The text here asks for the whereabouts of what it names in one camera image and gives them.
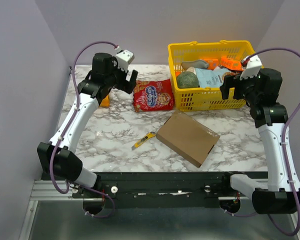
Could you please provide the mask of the yellow utility knife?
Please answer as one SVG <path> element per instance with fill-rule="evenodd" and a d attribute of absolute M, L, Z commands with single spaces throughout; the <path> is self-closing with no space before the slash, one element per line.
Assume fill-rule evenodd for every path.
<path fill-rule="evenodd" d="M 149 133 L 147 133 L 143 138 L 141 138 L 140 140 L 138 140 L 132 147 L 132 150 L 135 150 L 137 148 L 139 148 L 142 144 L 144 144 L 146 141 L 148 141 L 151 138 L 154 138 L 156 136 L 156 133 L 154 131 L 151 131 Z"/>

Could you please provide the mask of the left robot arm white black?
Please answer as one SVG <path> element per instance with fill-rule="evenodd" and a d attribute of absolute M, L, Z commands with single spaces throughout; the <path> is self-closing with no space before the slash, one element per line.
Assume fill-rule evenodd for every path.
<path fill-rule="evenodd" d="M 120 50 L 116 55 L 96 53 L 91 70 L 77 86 L 79 97 L 75 99 L 59 130 L 49 142 L 41 142 L 37 147 L 45 173 L 84 186 L 83 191 L 91 198 L 100 194 L 100 177 L 83 167 L 75 151 L 88 120 L 111 89 L 116 88 L 127 94 L 133 92 L 138 72 L 133 70 L 130 79 L 126 78 L 134 58 L 134 54 L 128 50 Z"/>

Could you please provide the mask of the grey pouch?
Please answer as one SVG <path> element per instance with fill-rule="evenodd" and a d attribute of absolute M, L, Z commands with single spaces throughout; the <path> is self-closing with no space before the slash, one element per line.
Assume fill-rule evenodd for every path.
<path fill-rule="evenodd" d="M 189 68 L 198 68 L 207 70 L 209 67 L 209 63 L 202 59 L 194 60 L 194 61 L 183 61 L 181 66 L 184 70 L 188 70 Z"/>

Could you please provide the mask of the orange snack packet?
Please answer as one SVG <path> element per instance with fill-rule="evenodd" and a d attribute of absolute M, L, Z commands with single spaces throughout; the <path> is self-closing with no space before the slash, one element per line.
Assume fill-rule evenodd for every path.
<path fill-rule="evenodd" d="M 99 104 L 102 108 L 108 108 L 110 106 L 110 95 L 108 94 Z"/>

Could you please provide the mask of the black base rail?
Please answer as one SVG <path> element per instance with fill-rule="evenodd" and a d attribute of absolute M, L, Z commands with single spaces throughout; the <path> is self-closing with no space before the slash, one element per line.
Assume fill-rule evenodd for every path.
<path fill-rule="evenodd" d="M 91 213 L 112 209 L 226 208 L 267 188 L 265 171 L 101 172 L 97 192 L 74 185 L 71 196 Z"/>

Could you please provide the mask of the red candy bag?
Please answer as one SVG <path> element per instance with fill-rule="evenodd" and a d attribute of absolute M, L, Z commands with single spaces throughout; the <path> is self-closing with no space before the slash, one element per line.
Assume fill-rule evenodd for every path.
<path fill-rule="evenodd" d="M 170 111 L 175 99 L 171 80 L 136 81 L 133 107 L 136 112 Z"/>

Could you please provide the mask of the brown cardboard express box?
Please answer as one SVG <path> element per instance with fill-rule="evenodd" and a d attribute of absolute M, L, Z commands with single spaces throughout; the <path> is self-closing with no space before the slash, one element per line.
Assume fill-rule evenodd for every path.
<path fill-rule="evenodd" d="M 220 135 L 186 113 L 176 110 L 157 131 L 156 138 L 200 168 Z"/>

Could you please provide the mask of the yellow plastic basket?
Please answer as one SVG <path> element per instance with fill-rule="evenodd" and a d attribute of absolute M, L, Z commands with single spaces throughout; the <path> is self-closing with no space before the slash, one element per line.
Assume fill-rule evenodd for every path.
<path fill-rule="evenodd" d="M 203 110 L 239 109 L 243 99 L 222 99 L 220 86 L 227 75 L 240 73 L 228 66 L 225 59 L 240 62 L 255 51 L 247 40 L 221 40 L 198 43 L 196 41 L 168 45 L 168 65 L 175 106 L 183 112 Z"/>

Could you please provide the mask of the orange carton box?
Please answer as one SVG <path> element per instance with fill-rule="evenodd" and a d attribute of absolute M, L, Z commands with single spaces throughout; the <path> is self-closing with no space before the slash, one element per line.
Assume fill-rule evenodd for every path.
<path fill-rule="evenodd" d="M 232 71 L 242 71 L 243 70 L 242 63 L 240 60 L 236 60 L 233 58 L 227 58 L 225 56 L 221 57 L 221 59 L 219 61 L 219 65 L 223 66 L 229 70 L 232 70 Z"/>

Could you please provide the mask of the aluminium frame profile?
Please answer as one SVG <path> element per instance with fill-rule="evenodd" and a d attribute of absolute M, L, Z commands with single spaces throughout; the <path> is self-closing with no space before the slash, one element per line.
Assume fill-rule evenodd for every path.
<path fill-rule="evenodd" d="M 29 240 L 39 202 L 71 201 L 72 193 L 59 193 L 50 180 L 35 180 L 27 205 L 19 240 Z"/>

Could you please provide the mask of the small orange box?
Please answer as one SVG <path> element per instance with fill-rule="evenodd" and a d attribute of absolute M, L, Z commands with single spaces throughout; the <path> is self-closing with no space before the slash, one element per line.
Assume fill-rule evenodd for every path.
<path fill-rule="evenodd" d="M 203 69 L 214 70 L 219 65 L 217 58 L 201 58 L 203 61 Z"/>

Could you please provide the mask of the light blue chips bag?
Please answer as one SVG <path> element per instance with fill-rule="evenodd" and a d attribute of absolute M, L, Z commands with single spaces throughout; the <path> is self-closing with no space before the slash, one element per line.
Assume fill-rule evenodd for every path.
<path fill-rule="evenodd" d="M 227 68 L 217 70 L 195 69 L 200 88 L 219 88 L 224 81 L 225 76 L 232 76 L 234 73 Z"/>

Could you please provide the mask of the green round melon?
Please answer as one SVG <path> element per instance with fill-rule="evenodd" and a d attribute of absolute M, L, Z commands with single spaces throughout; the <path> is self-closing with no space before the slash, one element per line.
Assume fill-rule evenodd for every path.
<path fill-rule="evenodd" d="M 189 71 L 184 71 L 176 77 L 177 86 L 180 89 L 198 88 L 198 77 Z"/>

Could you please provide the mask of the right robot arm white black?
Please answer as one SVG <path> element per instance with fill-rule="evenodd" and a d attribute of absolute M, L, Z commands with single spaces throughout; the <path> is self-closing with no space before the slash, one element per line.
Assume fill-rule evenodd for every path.
<path fill-rule="evenodd" d="M 267 161 L 267 189 L 243 173 L 233 174 L 220 183 L 220 191 L 231 196 L 240 192 L 250 198 L 258 214 L 292 214 L 300 205 L 300 181 L 289 148 L 286 108 L 277 102 L 282 84 L 281 73 L 262 68 L 257 75 L 240 79 L 227 75 L 220 87 L 224 100 L 234 89 L 235 100 L 245 100 L 261 137 Z"/>

